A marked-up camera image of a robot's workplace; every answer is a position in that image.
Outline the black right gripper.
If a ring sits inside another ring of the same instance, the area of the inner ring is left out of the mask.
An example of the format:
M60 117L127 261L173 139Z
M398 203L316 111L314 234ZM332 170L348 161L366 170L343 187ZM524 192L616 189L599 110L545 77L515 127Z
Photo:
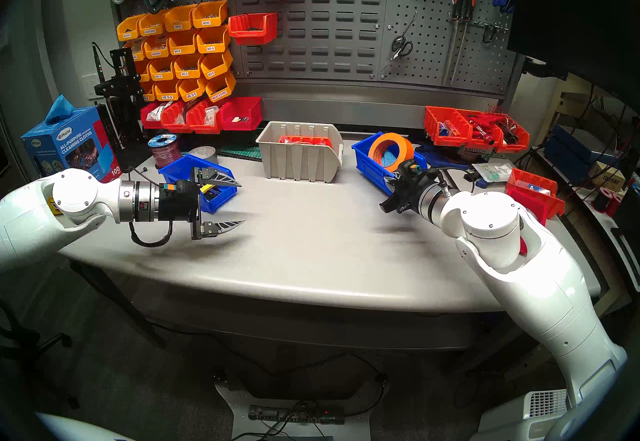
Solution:
M392 174L392 190L398 197L388 197L379 204L382 212L406 211L415 209L421 192L425 188L426 168L415 159L402 162Z

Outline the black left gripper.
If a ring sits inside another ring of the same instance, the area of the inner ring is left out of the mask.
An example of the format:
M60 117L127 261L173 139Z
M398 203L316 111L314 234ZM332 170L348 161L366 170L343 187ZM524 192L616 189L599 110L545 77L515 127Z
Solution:
M191 179L177 180L174 184L162 183L159 185L159 220L167 221L169 228L165 239L171 238L173 223L176 221L188 222L191 226L191 238L217 237L237 228L245 221L231 222L202 222L202 210L200 205L201 182L202 186L241 186L233 177L222 173L217 169L194 168Z

